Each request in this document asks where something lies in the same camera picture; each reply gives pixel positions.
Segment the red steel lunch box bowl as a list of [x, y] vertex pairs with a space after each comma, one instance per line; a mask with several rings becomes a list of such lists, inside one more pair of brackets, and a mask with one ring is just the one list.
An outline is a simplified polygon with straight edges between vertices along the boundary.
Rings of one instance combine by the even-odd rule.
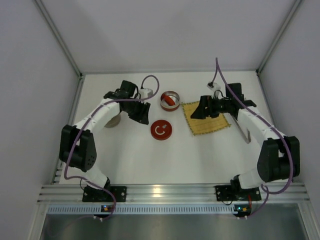
[[180, 95], [175, 91], [165, 91], [160, 96], [160, 106], [167, 112], [173, 112], [180, 106]]

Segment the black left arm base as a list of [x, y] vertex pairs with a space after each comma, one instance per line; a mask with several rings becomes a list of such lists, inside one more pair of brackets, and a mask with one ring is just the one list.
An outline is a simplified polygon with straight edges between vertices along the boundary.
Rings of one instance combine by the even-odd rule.
[[[111, 194], [114, 196], [116, 202], [123, 203], [126, 202], [127, 198], [127, 187], [126, 186], [115, 186], [112, 185], [109, 189]], [[101, 190], [90, 186], [86, 186], [82, 195], [82, 202], [89, 203], [104, 203], [113, 202], [112, 196]]]

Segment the red round lid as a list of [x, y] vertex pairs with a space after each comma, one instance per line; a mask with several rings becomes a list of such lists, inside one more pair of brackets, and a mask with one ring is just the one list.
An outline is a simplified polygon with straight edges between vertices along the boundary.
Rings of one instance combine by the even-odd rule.
[[172, 132], [172, 125], [164, 119], [156, 120], [150, 127], [151, 136], [158, 141], [167, 140], [172, 135]]

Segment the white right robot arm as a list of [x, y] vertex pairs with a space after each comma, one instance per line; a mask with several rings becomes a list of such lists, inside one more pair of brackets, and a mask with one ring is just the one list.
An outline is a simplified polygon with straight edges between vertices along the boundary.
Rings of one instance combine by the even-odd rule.
[[220, 114], [230, 114], [260, 145], [256, 166], [231, 180], [238, 192], [277, 180], [291, 183], [293, 178], [300, 175], [300, 141], [295, 136], [285, 135], [268, 122], [257, 105], [252, 100], [245, 99], [240, 83], [227, 84], [225, 94], [222, 94], [217, 83], [210, 82], [207, 87], [212, 95], [200, 97], [191, 119], [214, 119]]

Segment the steel tongs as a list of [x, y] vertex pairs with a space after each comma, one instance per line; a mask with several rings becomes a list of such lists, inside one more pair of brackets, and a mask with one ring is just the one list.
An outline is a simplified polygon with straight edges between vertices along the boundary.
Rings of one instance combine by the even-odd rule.
[[246, 144], [250, 144], [252, 139], [251, 139], [251, 133], [248, 129], [246, 129], [246, 131], [244, 131], [242, 129], [242, 127], [239, 125], [237, 119], [234, 116], [231, 116], [233, 122], [235, 123], [235, 126], [237, 127], [240, 135], [242, 136], [243, 140], [245, 141]]

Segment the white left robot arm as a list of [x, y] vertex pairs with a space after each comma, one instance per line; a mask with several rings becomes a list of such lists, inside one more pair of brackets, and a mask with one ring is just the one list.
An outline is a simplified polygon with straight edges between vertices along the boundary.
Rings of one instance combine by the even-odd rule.
[[156, 90], [138, 87], [122, 81], [115, 91], [106, 93], [98, 106], [74, 125], [65, 125], [61, 131], [59, 159], [65, 163], [64, 179], [80, 179], [95, 190], [110, 192], [110, 180], [101, 172], [96, 161], [95, 135], [121, 112], [139, 124], [149, 124], [149, 99]]

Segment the red sausage toy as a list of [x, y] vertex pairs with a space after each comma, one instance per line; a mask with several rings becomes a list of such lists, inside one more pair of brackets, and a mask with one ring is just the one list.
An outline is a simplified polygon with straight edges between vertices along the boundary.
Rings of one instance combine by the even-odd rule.
[[168, 95], [163, 95], [162, 100], [168, 105], [168, 106], [174, 106], [176, 103], [175, 101]]

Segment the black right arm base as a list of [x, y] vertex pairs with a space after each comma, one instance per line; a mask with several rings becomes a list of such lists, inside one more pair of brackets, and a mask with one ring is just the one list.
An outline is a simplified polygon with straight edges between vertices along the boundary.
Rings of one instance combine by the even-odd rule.
[[261, 201], [261, 193], [258, 187], [250, 189], [236, 189], [230, 184], [216, 185], [216, 200], [218, 202]]

